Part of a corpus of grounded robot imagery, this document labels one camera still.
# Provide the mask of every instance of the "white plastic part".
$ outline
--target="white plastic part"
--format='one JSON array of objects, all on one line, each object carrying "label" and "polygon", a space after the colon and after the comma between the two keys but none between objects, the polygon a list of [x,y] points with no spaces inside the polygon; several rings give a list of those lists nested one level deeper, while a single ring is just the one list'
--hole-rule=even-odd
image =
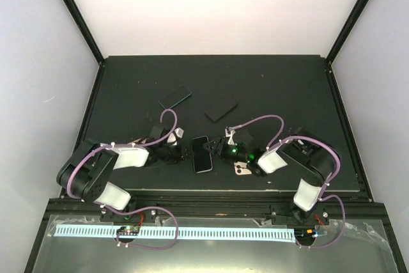
[{"label": "white plastic part", "polygon": [[167,143],[173,143],[176,141],[176,138],[181,139],[185,131],[182,128],[176,128],[174,132],[167,138]]},{"label": "white plastic part", "polygon": [[[55,237],[115,238],[121,226],[59,224]],[[175,227],[142,226],[139,233],[120,238],[173,239]],[[179,227],[179,240],[276,241],[294,243],[294,230],[286,228]]]},{"label": "white plastic part", "polygon": [[287,162],[277,153],[277,150],[270,150],[265,152],[259,159],[258,165],[267,174],[271,174],[284,166],[287,166]]},{"label": "white plastic part", "polygon": [[301,179],[297,193],[294,195],[294,204],[304,211],[310,211],[318,200],[322,187],[310,185]]},{"label": "white plastic part", "polygon": [[112,148],[119,156],[114,165],[114,169],[129,168],[131,166],[140,168],[145,165],[149,152],[145,148]]},{"label": "white plastic part", "polygon": [[105,190],[99,198],[96,199],[97,203],[105,204],[116,210],[123,210],[130,200],[130,194],[117,187],[111,182],[107,182]]},{"label": "white plastic part", "polygon": [[233,129],[225,129],[224,132],[226,133],[226,137],[229,138],[228,145],[235,145],[235,142],[233,141],[233,135],[236,133],[236,131]]}]

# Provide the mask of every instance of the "clear plastic sheet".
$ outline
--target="clear plastic sheet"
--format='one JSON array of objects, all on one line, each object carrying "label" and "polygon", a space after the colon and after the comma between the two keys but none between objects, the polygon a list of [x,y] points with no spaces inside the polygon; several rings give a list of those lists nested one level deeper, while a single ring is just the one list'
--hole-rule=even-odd
[{"label": "clear plastic sheet", "polygon": [[[389,246],[388,241],[383,238],[373,227],[370,222],[346,222],[343,237],[353,238],[357,240],[363,240],[370,244],[374,244],[384,251],[392,254],[392,249]],[[327,226],[329,233],[339,233],[341,231],[341,220],[330,220],[330,224]]]},{"label": "clear plastic sheet", "polygon": [[[252,219],[178,219],[180,226],[285,228]],[[295,244],[260,241],[181,240],[166,251],[117,247],[106,238],[54,237],[59,224],[108,224],[95,216],[55,215],[50,218],[38,253],[34,273],[88,272],[397,272],[393,255],[379,220],[347,220],[340,241],[319,251]],[[157,217],[156,225],[173,226],[172,219]],[[339,220],[330,220],[328,231],[314,244],[333,240],[341,230]],[[149,246],[163,240],[137,239]]]}]

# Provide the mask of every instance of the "white wall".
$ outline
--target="white wall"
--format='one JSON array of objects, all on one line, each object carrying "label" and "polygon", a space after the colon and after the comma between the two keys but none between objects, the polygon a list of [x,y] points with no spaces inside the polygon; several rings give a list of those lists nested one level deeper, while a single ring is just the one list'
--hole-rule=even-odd
[{"label": "white wall", "polygon": [[23,272],[97,64],[62,0],[0,0],[1,272]]},{"label": "white wall", "polygon": [[370,0],[334,61],[376,201],[409,265],[409,0]]},{"label": "white wall", "polygon": [[102,54],[321,54],[356,0],[75,0]]}]

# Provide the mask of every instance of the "black rectangle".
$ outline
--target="black rectangle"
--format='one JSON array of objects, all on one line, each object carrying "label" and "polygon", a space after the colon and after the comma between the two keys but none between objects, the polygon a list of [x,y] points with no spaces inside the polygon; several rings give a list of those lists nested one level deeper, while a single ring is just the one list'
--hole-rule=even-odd
[{"label": "black rectangle", "polygon": [[224,97],[216,104],[212,105],[204,113],[211,119],[216,122],[225,116],[228,112],[233,110],[237,106],[237,101],[233,97]]},{"label": "black rectangle", "polygon": [[203,148],[209,142],[206,136],[195,137],[192,140],[193,169],[196,173],[209,172],[213,169],[212,156]]},{"label": "black rectangle", "polygon": [[164,109],[170,109],[183,102],[186,98],[191,96],[192,92],[186,86],[180,86],[179,88],[173,90],[164,98],[159,100],[159,104]]}]

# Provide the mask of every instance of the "black metal frame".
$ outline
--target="black metal frame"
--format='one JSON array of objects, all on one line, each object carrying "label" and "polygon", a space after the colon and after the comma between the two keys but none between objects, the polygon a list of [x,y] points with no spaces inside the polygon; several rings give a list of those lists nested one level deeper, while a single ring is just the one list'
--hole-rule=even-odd
[{"label": "black metal frame", "polygon": [[[71,13],[75,23],[80,29],[85,41],[94,54],[95,59],[100,65],[98,74],[95,79],[93,90],[88,102],[88,106],[84,115],[84,119],[79,131],[75,148],[84,139],[86,134],[93,106],[95,104],[96,96],[102,81],[104,74],[105,59],[98,48],[88,26],[85,23],[76,3],[74,0],[63,0],[66,4],[69,12]],[[399,246],[397,245],[396,237],[390,225],[387,211],[383,204],[372,202],[372,193],[369,188],[369,184],[362,166],[362,162],[359,157],[357,145],[353,138],[351,127],[346,115],[344,105],[337,87],[335,77],[332,73],[331,64],[335,60],[338,52],[341,50],[344,42],[358,20],[360,14],[365,8],[369,0],[357,0],[353,7],[348,19],[346,20],[341,32],[339,33],[334,45],[332,46],[327,58],[323,62],[323,69],[326,71],[328,83],[332,92],[334,102],[336,104],[337,112],[341,125],[343,127],[344,136],[348,143],[348,148],[352,157],[353,165],[357,171],[357,178],[360,184],[360,192],[357,193],[337,193],[342,197],[347,219],[380,219],[382,220],[383,227],[385,228],[389,244],[392,248],[393,256],[398,267],[399,272],[407,272],[403,257],[400,253]],[[271,214],[271,209],[274,206],[281,206],[283,203],[288,204],[293,193],[291,192],[272,192],[271,194],[263,194],[262,196],[254,195],[249,202],[248,195],[240,193],[211,193],[207,196],[198,195],[195,192],[178,192],[177,194],[170,192],[155,192],[152,195],[151,192],[137,191],[132,192],[133,196],[138,199],[138,206],[143,207],[145,205],[161,205],[165,208],[171,209],[177,217],[180,216],[214,216],[215,212],[224,209],[232,217],[250,214],[252,217],[265,217],[266,214]],[[189,210],[180,210],[181,208],[188,207]],[[338,203],[328,202],[326,203],[326,211],[333,218],[341,217],[341,210]],[[73,215],[100,215],[100,209],[93,204],[81,203],[74,199],[65,199],[65,191],[61,191],[59,199],[50,199],[47,205],[44,217],[40,224],[33,250],[31,251],[28,259],[25,272],[32,272],[37,254],[39,252],[42,238],[44,236],[47,223],[51,215],[55,214],[73,214]]]},{"label": "black metal frame", "polygon": [[355,6],[353,6],[350,16],[346,19],[346,22],[339,33],[337,40],[335,41],[334,45],[332,46],[330,53],[327,56],[327,61],[331,64],[334,62],[338,52],[341,50],[342,46],[344,45],[348,35],[350,34],[352,28],[354,27],[355,23],[357,22],[358,18],[369,0],[357,0]]},{"label": "black metal frame", "polygon": [[77,4],[75,3],[74,0],[63,1],[66,7],[68,8],[68,11],[70,11],[71,16],[74,19],[75,23],[77,24],[79,30],[81,31],[82,36],[87,42],[89,49],[91,49],[92,53],[94,54],[96,62],[98,62],[99,65],[102,65],[105,62],[105,58],[100,52],[100,49],[98,48],[98,45],[96,44],[96,41],[94,40],[91,34],[91,31],[88,29],[88,26],[85,23],[85,20],[82,17],[82,14],[78,9]]},{"label": "black metal frame", "polygon": [[[244,214],[247,214],[246,217],[264,219],[272,214],[273,208],[283,205],[288,206],[288,201],[286,200],[266,200],[259,202],[255,207],[254,203],[243,203],[242,201],[233,200],[198,201],[180,198],[163,200],[161,197],[144,197],[141,195],[138,195],[137,199],[138,207],[161,206],[171,210],[177,217],[215,217],[215,214],[221,211],[224,214],[227,212],[229,217],[243,217]],[[384,204],[345,202],[344,205],[348,219],[373,219],[382,221],[398,272],[407,272]],[[328,216],[333,219],[342,218],[342,212],[338,202],[326,202],[325,211],[328,213]],[[47,229],[51,215],[100,214],[99,206],[94,204],[83,203],[76,199],[50,199],[35,238],[25,273],[30,273],[34,269],[35,261],[40,251],[43,236],[45,235],[45,230]]]}]

